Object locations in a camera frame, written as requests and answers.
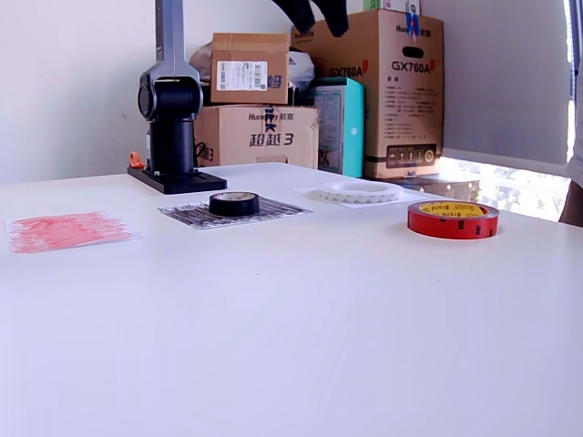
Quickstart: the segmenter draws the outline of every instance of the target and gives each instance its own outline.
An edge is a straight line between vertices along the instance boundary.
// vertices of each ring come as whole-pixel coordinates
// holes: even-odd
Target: tape roll
[[[427,201],[409,206],[407,226],[439,239],[488,239],[498,232],[499,214],[475,203]]]
[[[259,196],[233,192],[210,196],[209,213],[221,217],[245,217],[259,212]]]
[[[339,203],[384,203],[399,200],[404,189],[398,185],[366,180],[331,182],[318,188],[318,195]]]

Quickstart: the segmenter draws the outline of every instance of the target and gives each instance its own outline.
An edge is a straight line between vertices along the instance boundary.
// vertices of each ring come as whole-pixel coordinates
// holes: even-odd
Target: red tape roll
[[[409,206],[407,227],[439,239],[488,239],[498,232],[499,212],[475,203],[428,201]]]

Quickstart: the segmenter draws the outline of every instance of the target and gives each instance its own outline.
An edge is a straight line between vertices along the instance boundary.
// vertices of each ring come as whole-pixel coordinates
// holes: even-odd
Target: red scribbles
[[[120,241],[134,236],[105,212],[27,218],[8,223],[14,254]]]

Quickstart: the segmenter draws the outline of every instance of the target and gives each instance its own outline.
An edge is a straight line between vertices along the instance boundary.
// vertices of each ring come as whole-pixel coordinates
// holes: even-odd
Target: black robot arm
[[[309,0],[273,1],[300,29],[312,26]],[[342,29],[346,0],[315,1],[321,8],[336,3],[343,5],[340,14],[329,8],[332,13],[326,16],[329,25],[340,23]],[[128,168],[131,176],[164,194],[227,187],[225,180],[197,170],[192,121],[202,108],[202,88],[199,72],[186,61],[183,11],[182,0],[156,0],[157,62],[139,79],[138,91],[139,111],[149,123],[148,164],[144,169]],[[299,20],[298,16],[308,16],[308,19]]]

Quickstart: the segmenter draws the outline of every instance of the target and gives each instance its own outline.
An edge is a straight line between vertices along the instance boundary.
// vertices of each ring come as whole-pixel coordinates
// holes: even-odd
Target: teal box
[[[361,178],[364,87],[347,77],[316,80],[306,96],[320,110],[318,169]]]

